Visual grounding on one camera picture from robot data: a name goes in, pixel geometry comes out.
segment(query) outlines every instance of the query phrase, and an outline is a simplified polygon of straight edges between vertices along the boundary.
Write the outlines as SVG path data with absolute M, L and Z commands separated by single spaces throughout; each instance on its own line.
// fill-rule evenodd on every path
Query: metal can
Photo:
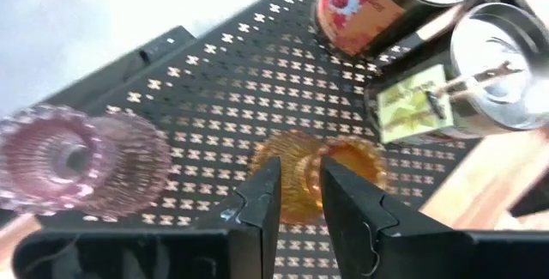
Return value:
M 365 91 L 369 119 L 377 123 L 372 108 L 384 89 L 438 68 L 443 70 L 447 81 L 466 77 L 460 91 L 474 91 L 450 102 L 452 126 L 398 142 L 445 142 L 538 129 L 549 122 L 549 58 L 546 55 L 549 55 L 549 35 L 536 18 L 506 3 L 482 4 L 469 11 L 451 34 L 406 56 L 403 60 L 408 62 L 395 63 L 391 71 L 371 81 Z M 479 88 L 481 81 L 473 75 L 504 61 L 520 71 Z
M 465 0 L 316 0 L 311 22 L 329 52 L 370 59 L 442 9 Z

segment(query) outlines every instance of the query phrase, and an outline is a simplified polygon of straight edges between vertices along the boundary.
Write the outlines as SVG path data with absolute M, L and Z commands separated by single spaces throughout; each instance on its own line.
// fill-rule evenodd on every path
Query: paper label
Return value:
M 377 95 L 382 143 L 392 143 L 405 137 L 425 135 L 453 126 L 449 96 L 438 103 L 446 116 L 440 119 L 432 112 L 425 91 L 446 83 L 444 69 L 437 64 L 396 83 Z
M 404 12 L 392 0 L 317 1 L 320 28 L 332 44 L 352 56 L 365 49 Z

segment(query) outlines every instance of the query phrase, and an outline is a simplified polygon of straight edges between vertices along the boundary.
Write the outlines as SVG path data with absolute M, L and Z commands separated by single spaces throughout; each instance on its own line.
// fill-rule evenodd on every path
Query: green label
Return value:
M 449 96 L 438 100 L 445 119 L 432 112 L 425 91 L 434 90 L 446 83 L 441 64 L 432 66 L 377 95 L 379 125 L 382 143 L 391 143 L 409 136 L 452 126 Z

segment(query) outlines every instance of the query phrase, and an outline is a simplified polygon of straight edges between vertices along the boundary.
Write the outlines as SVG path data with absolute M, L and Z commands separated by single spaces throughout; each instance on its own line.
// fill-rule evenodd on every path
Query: perforated metal panel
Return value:
M 364 119 L 364 82 L 373 64 L 332 58 L 313 39 L 313 0 L 262 0 L 113 91 L 87 112 L 136 113 L 172 146 L 172 175 L 149 209 L 125 218 L 68 212 L 49 228 L 184 228 L 246 179 L 254 148 L 280 130 L 377 140 Z M 384 147 L 388 192 L 417 209 L 476 141 Z M 280 226 L 275 278 L 338 277 L 328 230 Z

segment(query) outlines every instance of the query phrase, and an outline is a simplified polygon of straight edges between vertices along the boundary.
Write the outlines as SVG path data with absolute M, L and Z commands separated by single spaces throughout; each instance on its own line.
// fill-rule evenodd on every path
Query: white surface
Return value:
M 177 25 L 200 36 L 257 0 L 2 0 L 0 116 Z

